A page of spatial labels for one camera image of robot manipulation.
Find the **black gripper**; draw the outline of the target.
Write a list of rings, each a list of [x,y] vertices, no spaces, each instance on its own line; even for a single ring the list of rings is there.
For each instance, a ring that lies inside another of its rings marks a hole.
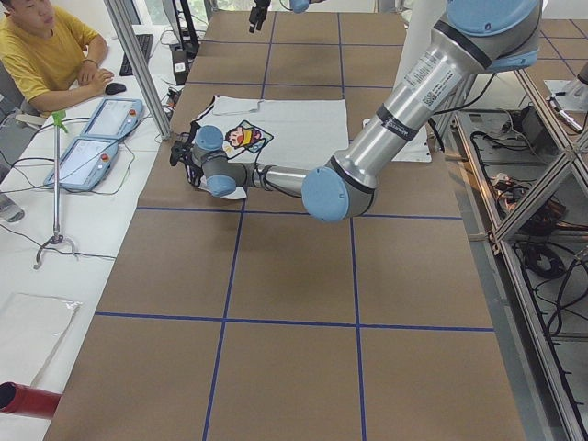
[[[193,144],[191,142],[175,141],[170,149],[170,165],[177,166],[181,163],[187,167],[195,167],[192,151]]]
[[[270,0],[254,0],[254,5],[250,11],[249,32],[255,33],[260,31],[263,21],[266,19]]]

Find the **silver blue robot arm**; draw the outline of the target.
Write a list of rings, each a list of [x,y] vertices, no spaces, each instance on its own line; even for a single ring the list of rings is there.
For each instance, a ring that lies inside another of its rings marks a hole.
[[[319,3],[322,3],[322,0],[280,1],[280,4],[287,12],[293,12],[295,14],[304,13],[308,10],[310,5]],[[262,29],[271,4],[271,0],[254,0],[254,5],[249,13],[248,31],[250,33],[255,33]]]
[[[524,69],[537,60],[540,1],[449,1],[431,29],[431,43],[393,87],[376,114],[344,150],[312,170],[233,163],[223,150],[230,135],[193,122],[174,144],[170,164],[217,198],[259,187],[300,198],[315,219],[337,222],[371,207],[377,177],[412,141],[449,95],[474,74]]]

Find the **person's right hand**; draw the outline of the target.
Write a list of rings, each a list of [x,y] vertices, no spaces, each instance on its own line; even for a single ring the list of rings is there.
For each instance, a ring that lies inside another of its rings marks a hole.
[[[95,95],[101,95],[107,86],[113,81],[114,74],[107,69],[98,69],[88,81],[88,89]]]

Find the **person's left hand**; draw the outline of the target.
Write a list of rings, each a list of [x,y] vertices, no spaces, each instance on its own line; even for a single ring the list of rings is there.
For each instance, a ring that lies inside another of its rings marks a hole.
[[[93,60],[84,60],[77,74],[77,82],[80,86],[89,85],[96,75],[98,65]]]

